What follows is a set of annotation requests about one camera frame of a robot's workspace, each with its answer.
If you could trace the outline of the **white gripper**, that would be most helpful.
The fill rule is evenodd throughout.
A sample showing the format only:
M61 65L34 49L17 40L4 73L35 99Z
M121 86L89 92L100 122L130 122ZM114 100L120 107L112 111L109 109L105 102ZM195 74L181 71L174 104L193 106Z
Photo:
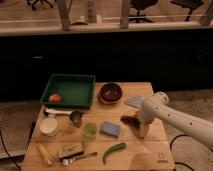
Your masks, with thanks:
M150 124L154 121L154 117L143 110L137 110L135 116L139 120L139 137L144 139L149 131Z

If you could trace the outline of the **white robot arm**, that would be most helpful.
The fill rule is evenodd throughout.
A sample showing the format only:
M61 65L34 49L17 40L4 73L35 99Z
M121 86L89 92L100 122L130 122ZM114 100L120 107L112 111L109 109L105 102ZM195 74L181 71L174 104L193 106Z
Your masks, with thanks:
M151 124L155 118L166 121L213 151L213 122L168 107L169 97L164 92L149 97L136 97L138 119Z

